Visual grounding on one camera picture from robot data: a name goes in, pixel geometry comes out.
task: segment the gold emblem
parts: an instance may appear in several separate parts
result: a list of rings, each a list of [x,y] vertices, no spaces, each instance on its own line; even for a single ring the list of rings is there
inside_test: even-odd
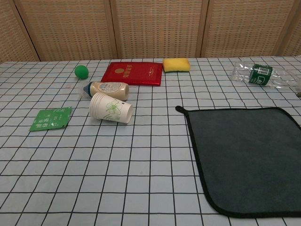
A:
[[[117,73],[117,74],[120,74],[120,73],[123,73],[124,72],[124,69],[123,68],[117,68],[116,70],[115,70],[115,73]]]

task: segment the green sachet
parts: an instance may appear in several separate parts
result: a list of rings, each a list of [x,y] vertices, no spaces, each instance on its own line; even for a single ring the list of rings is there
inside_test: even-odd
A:
[[[71,107],[40,110],[29,131],[57,129],[67,126]]]

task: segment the woven wall panel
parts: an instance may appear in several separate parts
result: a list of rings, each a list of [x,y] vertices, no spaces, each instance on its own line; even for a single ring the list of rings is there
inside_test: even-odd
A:
[[[116,58],[107,0],[16,0],[42,60]]]
[[[195,57],[201,0],[112,0],[120,58]]]
[[[0,63],[39,60],[12,6],[10,0],[0,0]]]
[[[203,57],[270,56],[294,0],[211,0]]]
[[[284,56],[298,55],[301,55],[301,17],[293,30],[291,38],[289,39],[284,51]]]

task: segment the small bottle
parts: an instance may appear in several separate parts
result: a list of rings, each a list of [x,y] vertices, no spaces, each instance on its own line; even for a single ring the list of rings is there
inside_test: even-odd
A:
[[[129,95],[128,84],[123,82],[90,82],[82,87],[82,95],[88,94],[90,97],[95,93],[104,93],[118,100],[127,100]]]
[[[292,88],[295,92],[301,91],[301,80],[292,72],[251,62],[236,62],[230,79],[278,89]]]

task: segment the green ball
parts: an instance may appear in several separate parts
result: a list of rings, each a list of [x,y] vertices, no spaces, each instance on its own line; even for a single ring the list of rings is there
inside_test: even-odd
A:
[[[79,79],[86,79],[88,77],[89,71],[86,66],[78,65],[75,67],[74,73]]]

